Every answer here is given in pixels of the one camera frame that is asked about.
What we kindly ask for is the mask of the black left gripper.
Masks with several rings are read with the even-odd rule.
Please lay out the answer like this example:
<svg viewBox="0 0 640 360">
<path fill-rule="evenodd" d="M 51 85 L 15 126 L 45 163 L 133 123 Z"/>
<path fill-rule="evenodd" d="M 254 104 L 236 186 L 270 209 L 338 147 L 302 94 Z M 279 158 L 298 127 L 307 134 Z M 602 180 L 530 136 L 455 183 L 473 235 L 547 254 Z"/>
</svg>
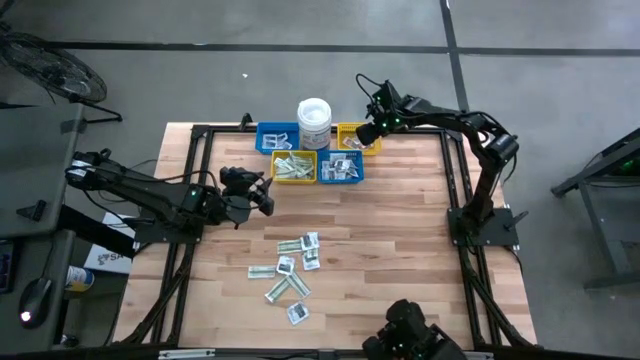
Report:
<svg viewBox="0 0 640 360">
<path fill-rule="evenodd" d="M 227 218 L 239 226 L 249 219 L 252 210 L 265 216 L 274 213 L 275 200 L 269 195 L 272 178 L 264 178 L 264 172 L 252 172 L 243 167 L 223 167 L 220 180 L 224 185 L 222 195 L 227 198 Z"/>
</svg>

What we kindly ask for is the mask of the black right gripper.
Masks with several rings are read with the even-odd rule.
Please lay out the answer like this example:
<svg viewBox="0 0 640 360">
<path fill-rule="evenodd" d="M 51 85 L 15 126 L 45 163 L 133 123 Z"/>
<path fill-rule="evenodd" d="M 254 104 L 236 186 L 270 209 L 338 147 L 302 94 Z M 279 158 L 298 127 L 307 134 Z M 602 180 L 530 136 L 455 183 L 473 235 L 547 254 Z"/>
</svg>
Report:
<svg viewBox="0 0 640 360">
<path fill-rule="evenodd" d="M 411 95 L 400 96 L 389 80 L 379 84 L 367 105 L 366 117 L 371 121 L 356 129 L 358 140 L 371 145 L 380 137 L 416 127 L 416 113 L 411 109 L 416 100 Z"/>
</svg>

